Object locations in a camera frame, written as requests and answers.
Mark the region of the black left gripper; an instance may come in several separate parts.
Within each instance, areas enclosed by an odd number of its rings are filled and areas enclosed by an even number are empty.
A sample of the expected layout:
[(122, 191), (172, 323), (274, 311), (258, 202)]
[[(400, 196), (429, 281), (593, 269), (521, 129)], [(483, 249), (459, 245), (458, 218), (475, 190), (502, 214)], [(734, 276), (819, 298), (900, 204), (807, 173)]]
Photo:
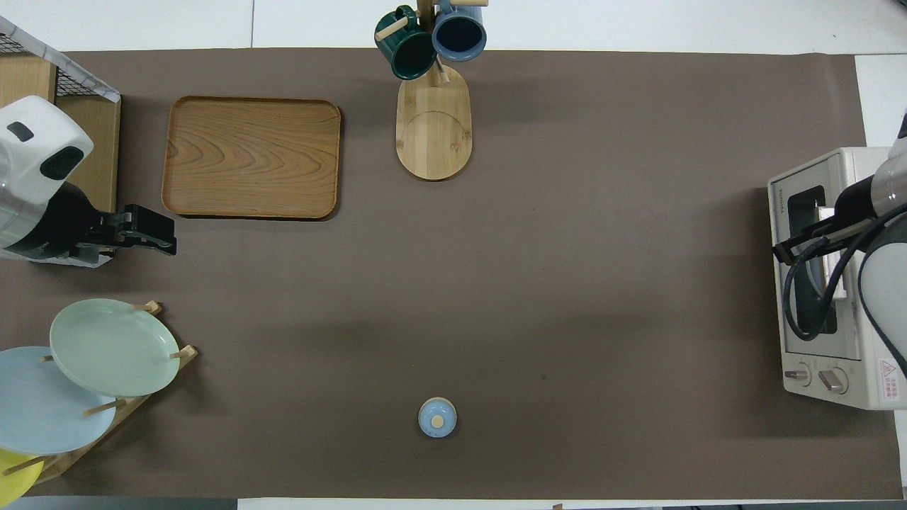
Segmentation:
[(100, 212), (78, 243), (114, 251), (146, 247), (171, 257), (178, 249), (175, 221), (137, 204), (127, 204), (122, 212)]

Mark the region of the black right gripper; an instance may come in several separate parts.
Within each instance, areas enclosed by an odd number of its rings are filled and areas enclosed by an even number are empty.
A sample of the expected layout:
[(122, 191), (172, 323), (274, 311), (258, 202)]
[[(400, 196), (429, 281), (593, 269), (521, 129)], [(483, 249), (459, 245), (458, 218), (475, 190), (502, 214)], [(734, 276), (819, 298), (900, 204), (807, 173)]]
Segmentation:
[(813, 214), (816, 220), (808, 227), (812, 238), (790, 238), (773, 245), (773, 256), (779, 264), (791, 266), (808, 247), (826, 249), (826, 251), (841, 251), (857, 235), (868, 229), (875, 222), (875, 217), (865, 217), (858, 222), (851, 220), (836, 220), (835, 213), (822, 212)]

